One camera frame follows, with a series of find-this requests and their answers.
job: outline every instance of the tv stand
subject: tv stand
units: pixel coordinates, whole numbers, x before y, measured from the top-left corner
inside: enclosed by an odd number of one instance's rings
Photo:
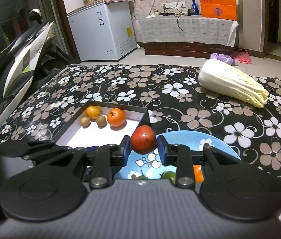
[[[236,21],[201,15],[156,16],[137,20],[146,55],[210,58],[212,53],[232,55]]]

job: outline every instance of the cardboard box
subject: cardboard box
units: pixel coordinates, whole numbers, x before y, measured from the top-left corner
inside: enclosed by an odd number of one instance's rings
[[[235,0],[200,0],[202,17],[236,20]]]
[[[95,120],[91,120],[88,127],[82,127],[80,120],[86,117],[85,110],[89,106],[96,106],[105,117],[112,108],[119,108],[126,116],[125,124],[121,127],[111,127],[108,123],[98,127]],[[135,129],[141,125],[150,125],[147,108],[131,105],[88,101],[66,123],[53,138],[59,146],[92,147],[107,144],[119,145],[125,135],[131,136]]]

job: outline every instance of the wooden cabinet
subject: wooden cabinet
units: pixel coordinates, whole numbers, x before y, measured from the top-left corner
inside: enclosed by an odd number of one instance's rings
[[[182,57],[210,58],[212,53],[232,55],[233,47],[205,44],[205,43],[183,43],[183,42],[154,42],[142,43],[146,55],[166,55]]]

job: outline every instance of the blue vase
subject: blue vase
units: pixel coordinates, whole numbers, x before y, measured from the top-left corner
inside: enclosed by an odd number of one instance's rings
[[[199,9],[198,6],[196,5],[196,0],[192,0],[191,12],[192,15],[199,15]]]

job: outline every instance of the freezer label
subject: freezer label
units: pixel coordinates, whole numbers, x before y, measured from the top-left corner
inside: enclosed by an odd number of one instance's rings
[[[103,20],[102,12],[97,12],[97,16],[98,16],[98,21],[100,22],[100,26],[104,26],[104,20]]]
[[[127,28],[127,36],[128,37],[133,36],[133,32],[131,31],[131,28]]]

